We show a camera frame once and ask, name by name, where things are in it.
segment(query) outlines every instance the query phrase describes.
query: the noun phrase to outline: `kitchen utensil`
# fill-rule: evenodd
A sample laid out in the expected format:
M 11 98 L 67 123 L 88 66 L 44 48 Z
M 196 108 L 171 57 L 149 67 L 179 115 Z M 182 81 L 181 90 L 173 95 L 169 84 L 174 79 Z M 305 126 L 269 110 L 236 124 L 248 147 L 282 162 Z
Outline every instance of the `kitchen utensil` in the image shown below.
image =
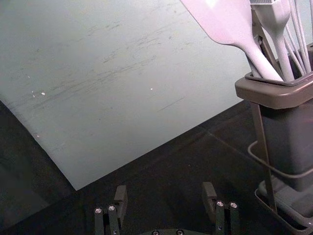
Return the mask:
M 259 40 L 261 41 L 260 47 L 261 47 L 262 53 L 265 55 L 265 57 L 267 58 L 269 63 L 273 66 L 273 68 L 276 70 L 276 72 L 279 74 L 279 76 L 283 77 L 282 71 L 280 70 L 280 67 L 278 66 L 278 63 L 273 54 L 273 51 L 270 48 L 270 45 L 263 31 L 262 25 L 258 19 L 258 16 L 256 15 L 253 9 L 251 10 L 251 13 L 252 13 L 252 35 L 253 36 L 259 35 Z
M 238 47 L 264 79 L 282 81 L 255 44 L 249 0 L 181 0 L 216 43 Z
M 304 64 L 303 64 L 302 58 L 301 58 L 301 56 L 300 56 L 300 54 L 299 54 L 299 49 L 298 49 L 298 47 L 295 45 L 295 42 L 294 42 L 294 40 L 293 40 L 293 37 L 292 37 L 292 34 L 291 34 L 290 30 L 289 30 L 288 25 L 286 25 L 286 31 L 287 31 L 288 37 L 289 37 L 290 42 L 291 42 L 291 45 L 292 45 L 292 50 L 295 52 L 295 55 L 297 56 L 297 59 L 298 59 L 300 65 L 301 65 L 301 68 L 302 68 L 303 72 L 304 72 L 304 73 L 308 73 L 308 72 L 306 71 L 306 69 L 305 69 L 305 66 L 304 66 Z
M 304 31 L 303 31 L 303 26 L 302 26 L 301 17 L 300 17 L 299 0 L 295 1 L 295 10 L 296 10 L 296 15 L 297 15 L 297 19 L 298 19 L 299 28 L 300 28 L 300 34 L 301 34 L 301 39 L 302 39 L 302 43 L 303 43 L 304 53 L 306 56 L 306 60 L 308 62 L 308 73 L 309 73 L 312 71 L 312 68 L 311 68 L 311 64 L 310 64 L 309 53 L 308 53 L 308 49 L 307 49 L 307 43 L 306 43 L 306 40 L 304 37 Z
M 295 33 L 296 33 L 296 36 L 298 39 L 298 43 L 300 46 L 301 57 L 302 57 L 305 69 L 308 73 L 311 71 L 311 65 L 310 65 L 309 58 L 307 56 L 307 53 L 308 53 L 307 46 L 306 46 L 305 42 L 303 42 L 303 38 L 301 36 L 301 27 L 300 27 L 301 21 L 299 21 L 300 15 L 298 14 L 299 12 L 297 13 L 294 0 L 289 0 L 289 3 L 290 3 L 290 8 L 291 8 L 291 18 L 292 18 L 294 30 L 295 30 Z
M 298 67 L 300 73 L 301 73 L 301 76 L 303 76 L 305 73 L 300 65 L 300 62 L 298 61 L 297 57 L 295 56 L 289 42 L 287 41 L 287 39 L 284 37 L 284 41 L 285 41 L 285 45 L 286 45 L 286 48 L 287 48 L 287 51 L 288 53 L 290 54 L 291 58 L 293 59 L 295 65 Z
M 250 0 L 261 25 L 272 38 L 285 81 L 293 81 L 293 73 L 284 42 L 285 26 L 290 18 L 288 0 Z
M 259 35 L 256 35 L 254 36 L 254 41 L 255 41 L 255 44 L 256 46 L 261 50 L 261 47 L 260 47 L 260 41 L 259 41 L 259 38 L 260 36 Z M 256 69 L 256 67 L 253 65 L 253 63 L 251 62 L 251 60 L 249 59 L 249 57 L 246 57 L 248 62 L 249 62 L 249 65 L 250 65 L 250 68 L 251 68 L 251 72 L 252 72 L 252 75 L 254 77 L 261 77 L 261 75 L 259 74 L 258 70 Z

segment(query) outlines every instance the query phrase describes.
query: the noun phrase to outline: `utensil holder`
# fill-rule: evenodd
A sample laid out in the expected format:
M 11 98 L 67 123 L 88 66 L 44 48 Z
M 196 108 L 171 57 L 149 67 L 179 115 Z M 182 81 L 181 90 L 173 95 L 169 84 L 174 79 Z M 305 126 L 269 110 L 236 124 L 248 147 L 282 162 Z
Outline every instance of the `utensil holder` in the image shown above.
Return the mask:
M 298 71 L 292 67 L 297 76 Z M 262 122 L 255 127 L 265 138 L 258 137 L 258 143 L 264 141 L 262 154 L 268 155 L 269 164 L 259 162 L 297 191 L 312 185 L 313 72 L 292 82 L 264 80 L 247 74 L 235 83 L 235 88 L 238 97 L 259 106 Z

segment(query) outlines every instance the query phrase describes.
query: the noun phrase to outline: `metal screw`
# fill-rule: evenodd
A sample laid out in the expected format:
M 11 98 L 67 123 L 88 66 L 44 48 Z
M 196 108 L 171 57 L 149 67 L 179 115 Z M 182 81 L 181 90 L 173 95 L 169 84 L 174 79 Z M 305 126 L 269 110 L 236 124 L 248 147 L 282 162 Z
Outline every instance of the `metal screw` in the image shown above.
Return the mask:
M 110 211 L 115 210 L 115 206 L 109 206 L 109 210 L 110 210 Z
M 176 231 L 176 234 L 177 234 L 177 235 L 184 235 L 184 232 L 183 232 L 183 230 L 178 229 L 178 230 Z
M 221 201 L 218 201 L 218 202 L 217 202 L 217 205 L 218 205 L 219 207 L 222 207 L 222 206 L 224 206 L 224 203 L 221 202 Z
M 100 214 L 102 212 L 102 209 L 101 208 L 97 208 L 97 209 L 94 210 L 94 212 L 97 213 L 97 214 Z
M 234 203 L 234 202 L 231 202 L 231 203 L 230 203 L 230 206 L 231 206 L 232 208 L 237 208 L 237 204 Z

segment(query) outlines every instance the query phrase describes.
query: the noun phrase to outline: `black table surface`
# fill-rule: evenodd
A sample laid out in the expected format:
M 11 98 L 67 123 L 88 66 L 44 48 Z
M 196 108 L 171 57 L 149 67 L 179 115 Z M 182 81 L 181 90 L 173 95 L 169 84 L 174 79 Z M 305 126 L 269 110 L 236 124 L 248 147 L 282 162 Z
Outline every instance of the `black table surface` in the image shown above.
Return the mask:
M 94 234 L 93 210 L 110 204 L 118 185 L 128 192 L 122 234 L 213 233 L 201 198 L 202 182 L 212 182 L 219 199 L 239 205 L 242 234 L 289 235 L 254 196 L 263 180 L 247 153 L 255 140 L 249 104 L 240 102 L 2 233 Z

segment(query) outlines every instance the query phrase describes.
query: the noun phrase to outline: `white spatula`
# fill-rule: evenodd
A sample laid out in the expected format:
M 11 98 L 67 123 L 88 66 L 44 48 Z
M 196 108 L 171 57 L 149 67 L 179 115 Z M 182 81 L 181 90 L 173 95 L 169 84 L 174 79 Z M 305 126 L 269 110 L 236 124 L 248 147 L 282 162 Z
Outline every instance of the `white spatula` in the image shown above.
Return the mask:
M 181 0 L 216 43 L 243 50 L 264 79 L 283 81 L 256 46 L 249 0 Z

